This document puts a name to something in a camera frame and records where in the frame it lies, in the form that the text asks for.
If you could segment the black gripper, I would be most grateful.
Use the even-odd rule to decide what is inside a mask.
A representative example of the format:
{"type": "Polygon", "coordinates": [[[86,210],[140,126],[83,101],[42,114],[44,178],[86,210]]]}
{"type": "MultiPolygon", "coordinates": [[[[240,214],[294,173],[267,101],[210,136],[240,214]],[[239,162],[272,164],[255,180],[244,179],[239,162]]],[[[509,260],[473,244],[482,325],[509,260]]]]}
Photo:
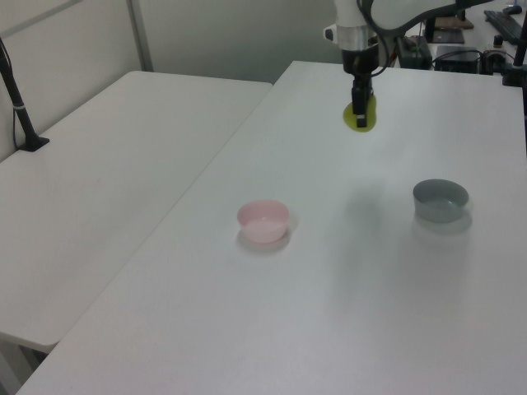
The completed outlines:
{"type": "Polygon", "coordinates": [[[371,75],[379,67],[379,45],[361,50],[341,50],[343,70],[354,76],[352,84],[352,113],[354,115],[355,127],[366,128],[368,126],[368,107],[371,98],[371,79],[369,77],[358,77],[360,75],[371,75]]]}

